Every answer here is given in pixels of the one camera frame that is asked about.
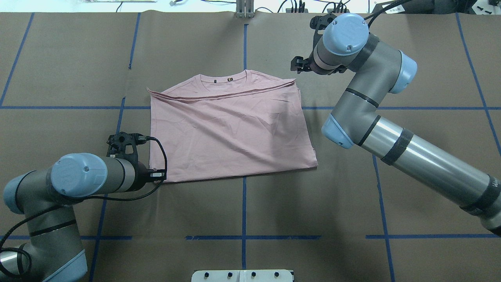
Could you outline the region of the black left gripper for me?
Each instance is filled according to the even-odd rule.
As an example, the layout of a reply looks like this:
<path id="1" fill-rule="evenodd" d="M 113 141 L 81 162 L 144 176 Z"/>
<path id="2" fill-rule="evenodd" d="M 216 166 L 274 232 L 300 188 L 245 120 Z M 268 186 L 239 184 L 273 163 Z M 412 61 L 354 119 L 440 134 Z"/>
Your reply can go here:
<path id="1" fill-rule="evenodd" d="M 164 168 L 146 168 L 139 162 L 137 146 L 144 145 L 147 141 L 157 143 L 163 156 Z M 140 190 L 147 183 L 163 183 L 167 180 L 167 156 L 161 142 L 153 136 L 139 133 L 119 132 L 110 135 L 107 157 L 116 159 L 122 166 L 123 180 L 114 192 L 134 192 Z"/>

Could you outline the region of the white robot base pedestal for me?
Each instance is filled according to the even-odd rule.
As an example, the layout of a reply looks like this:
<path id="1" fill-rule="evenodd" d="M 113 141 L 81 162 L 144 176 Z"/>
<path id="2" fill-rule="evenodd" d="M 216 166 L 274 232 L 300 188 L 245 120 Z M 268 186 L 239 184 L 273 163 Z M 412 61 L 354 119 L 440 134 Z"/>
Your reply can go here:
<path id="1" fill-rule="evenodd" d="M 192 282 L 294 282 L 294 272 L 287 269 L 235 269 L 195 271 Z"/>

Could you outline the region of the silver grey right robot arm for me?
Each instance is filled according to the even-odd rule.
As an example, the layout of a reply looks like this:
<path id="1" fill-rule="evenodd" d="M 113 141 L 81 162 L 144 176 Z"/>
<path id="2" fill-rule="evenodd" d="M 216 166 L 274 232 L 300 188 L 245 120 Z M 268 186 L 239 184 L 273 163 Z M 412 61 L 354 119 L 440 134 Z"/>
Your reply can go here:
<path id="1" fill-rule="evenodd" d="M 321 128 L 325 138 L 369 152 L 377 161 L 430 187 L 481 226 L 500 236 L 500 178 L 428 141 L 411 124 L 388 114 L 386 99 L 405 91 L 417 62 L 372 30 L 373 15 L 324 14 L 308 21 L 310 53 L 290 70 L 319 75 L 351 72 Z"/>

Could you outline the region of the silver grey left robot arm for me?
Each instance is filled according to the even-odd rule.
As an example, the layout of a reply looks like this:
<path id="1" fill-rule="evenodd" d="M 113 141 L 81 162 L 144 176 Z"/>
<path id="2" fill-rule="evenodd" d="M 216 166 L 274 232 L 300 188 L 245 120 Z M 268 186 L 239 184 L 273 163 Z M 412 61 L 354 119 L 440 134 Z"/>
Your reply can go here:
<path id="1" fill-rule="evenodd" d="M 105 157 L 71 153 L 6 184 L 6 206 L 25 219 L 1 239 L 2 282 L 77 282 L 88 265 L 74 205 L 167 179 L 168 159 L 155 137 L 120 132 L 107 144 Z"/>

